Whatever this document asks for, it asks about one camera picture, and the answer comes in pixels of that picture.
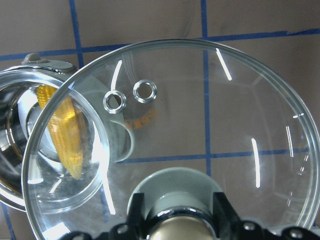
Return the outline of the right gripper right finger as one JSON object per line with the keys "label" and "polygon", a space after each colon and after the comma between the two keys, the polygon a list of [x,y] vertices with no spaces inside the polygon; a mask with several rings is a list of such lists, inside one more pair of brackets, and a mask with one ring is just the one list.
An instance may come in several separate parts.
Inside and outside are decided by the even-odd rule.
{"label": "right gripper right finger", "polygon": [[212,195],[213,229],[220,240],[263,240],[264,231],[251,220],[242,220],[223,192]]}

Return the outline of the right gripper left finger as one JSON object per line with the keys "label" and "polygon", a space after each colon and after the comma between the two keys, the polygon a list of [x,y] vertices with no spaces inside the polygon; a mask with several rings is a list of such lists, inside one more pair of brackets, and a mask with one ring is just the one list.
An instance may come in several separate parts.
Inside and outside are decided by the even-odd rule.
{"label": "right gripper left finger", "polygon": [[145,194],[134,193],[124,223],[109,232],[110,240],[151,240],[151,222],[145,217]]}

